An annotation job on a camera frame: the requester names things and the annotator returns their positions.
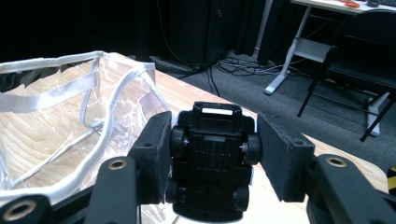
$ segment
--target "clear plastic bag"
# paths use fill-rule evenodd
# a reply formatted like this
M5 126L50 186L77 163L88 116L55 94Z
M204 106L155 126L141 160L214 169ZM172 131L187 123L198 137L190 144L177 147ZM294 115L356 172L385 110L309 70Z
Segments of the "clear plastic bag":
M0 94L0 203L33 193L57 203L92 185L103 161L170 110L153 71L102 51L0 64L3 80L22 83Z

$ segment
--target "dark floor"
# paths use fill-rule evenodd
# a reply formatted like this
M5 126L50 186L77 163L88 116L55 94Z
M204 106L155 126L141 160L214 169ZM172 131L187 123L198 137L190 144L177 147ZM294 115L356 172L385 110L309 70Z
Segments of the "dark floor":
M229 55L242 60L256 61L254 57L235 56L232 52ZM396 164L395 106L383 118L380 124L380 136L369 136L365 142L361 142L360 138L366 126L364 112L334 105L318 97L313 97L303 115L298 118L297 113L306 96L306 90L311 79L310 76L303 75L295 70L290 71L290 76L272 95L265 95L263 90L276 77L276 74L264 74L262 68L255 71L257 75L234 76L221 72L213 65L212 77L219 95L228 101L254 112L261 111L279 115L298 130L301 130L302 133L367 160L377 165L384 172L387 172L391 165ZM175 72L169 75L178 78L183 77L182 80L200 89L217 94L216 87L209 74L210 70L208 69L188 77ZM333 89L329 88L327 84L320 85L318 89L324 94L334 94ZM358 97L354 93L343 92L342 94L353 94L352 99L357 105L361 105L366 100L365 96Z

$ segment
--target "toy car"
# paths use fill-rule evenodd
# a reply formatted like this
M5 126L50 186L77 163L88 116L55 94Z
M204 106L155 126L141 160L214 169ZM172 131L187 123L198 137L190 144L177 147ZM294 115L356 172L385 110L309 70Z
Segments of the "toy car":
M171 132L165 200L184 217L235 221L248 209L252 165L261 159L255 120L238 105L196 102Z

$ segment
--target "toy car wheel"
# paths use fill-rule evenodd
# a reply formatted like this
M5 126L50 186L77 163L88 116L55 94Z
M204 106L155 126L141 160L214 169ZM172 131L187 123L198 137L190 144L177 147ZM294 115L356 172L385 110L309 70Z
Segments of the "toy car wheel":
M177 202L177 182L173 179L168 179L166 183L165 200L167 203Z
M248 210L248 186L238 187L233 193L233 209L238 212Z
M178 126L173 127L170 139L171 157L180 158L183 155L184 146L187 145L184 137L184 129Z
M245 152L244 162L245 164L255 165L257 164L262 155L262 140L256 133L249 133L247 135L247 148Z

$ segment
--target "white table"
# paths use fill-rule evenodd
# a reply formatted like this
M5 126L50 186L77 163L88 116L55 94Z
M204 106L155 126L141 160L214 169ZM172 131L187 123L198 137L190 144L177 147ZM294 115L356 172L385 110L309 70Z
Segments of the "white table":
M342 3L338 0L291 0L291 2L294 4L307 6L307 8L306 8L305 14L303 16L303 19L300 23L300 27L297 31L297 34L294 37L293 42L291 43L291 46L289 48L289 51L286 56L286 60L282 67L281 72L271 82L271 84L269 86L267 86L267 88L265 88L265 90L264 90L264 93L267 95L271 95L272 93L274 93L274 91L286 79L286 77L288 76L288 73L289 73L289 70L288 70L289 65L290 65L291 59L294 55L298 55L300 57L303 57L303 58L306 58L309 60L313 60L315 62L323 63L326 53L329 51L331 46L301 38L301 33L303 32L303 29L305 27L306 21L309 17L312 7L317 7L317 8L326 9L326 10L335 11L335 12L341 12L341 13L350 14L350 15L356 15L358 13L361 13L361 12L367 11L367 10L371 10L371 9L396 10L395 7L386 7L386 6L367 7L366 2L360 2L360 1L356 1L357 3L359 3L361 5L359 8L345 7L344 3ZM378 113L378 107L382 104L382 102L387 97L388 96L386 94L383 95L376 102L373 102L369 106L368 110L372 113ZM375 117L376 117L375 115L368 114L367 128L369 128L370 125L374 122ZM373 129L373 131L371 132L371 135L372 136L379 135L379 125L377 125Z

